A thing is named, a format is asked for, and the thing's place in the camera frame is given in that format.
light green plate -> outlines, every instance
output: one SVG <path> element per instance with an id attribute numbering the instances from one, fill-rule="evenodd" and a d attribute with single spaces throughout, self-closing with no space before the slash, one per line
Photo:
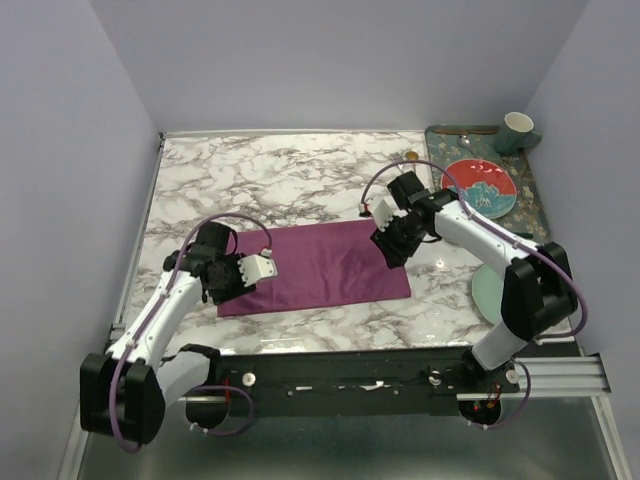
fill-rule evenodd
<path id="1" fill-rule="evenodd" d="M 471 279 L 473 301 L 482 316 L 493 325 L 502 320 L 500 306 L 503 286 L 504 282 L 487 265 L 482 265 Z"/>

screw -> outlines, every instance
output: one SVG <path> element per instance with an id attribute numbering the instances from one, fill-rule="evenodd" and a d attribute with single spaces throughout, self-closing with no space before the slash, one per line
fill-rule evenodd
<path id="1" fill-rule="evenodd" d="M 252 387 L 256 383 L 256 376 L 253 372 L 247 372 L 242 376 L 242 384 L 245 387 Z"/>
<path id="2" fill-rule="evenodd" d="M 516 385 L 520 381 L 520 375 L 515 370 L 508 370 L 505 377 L 507 377 L 507 382 Z"/>

gray floor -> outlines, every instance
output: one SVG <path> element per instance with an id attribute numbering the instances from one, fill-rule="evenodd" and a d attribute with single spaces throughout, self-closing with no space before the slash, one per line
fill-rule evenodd
<path id="1" fill-rule="evenodd" d="M 588 399 L 535 399 L 513 424 L 482 432 L 423 415 L 259 420 L 234 438 L 189 431 L 183 406 L 138 455 L 92 435 L 81 479 L 615 478 Z"/>

mug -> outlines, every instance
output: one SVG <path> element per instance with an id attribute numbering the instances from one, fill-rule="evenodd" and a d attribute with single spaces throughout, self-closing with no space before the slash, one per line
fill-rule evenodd
<path id="1" fill-rule="evenodd" d="M 504 120 L 493 140 L 493 148 L 500 155 L 517 155 L 521 148 L 535 147 L 542 134 L 533 129 L 533 120 L 524 113 L 511 112 Z"/>

red wire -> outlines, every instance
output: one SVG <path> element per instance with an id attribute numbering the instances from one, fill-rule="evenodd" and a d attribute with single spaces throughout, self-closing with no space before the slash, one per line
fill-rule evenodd
<path id="1" fill-rule="evenodd" d="M 225 386 L 229 386 L 229 379 L 225 378 L 224 382 L 222 382 Z M 227 402 L 227 405 L 229 405 L 231 403 L 231 392 L 229 390 L 225 390 L 224 392 L 224 398 Z"/>

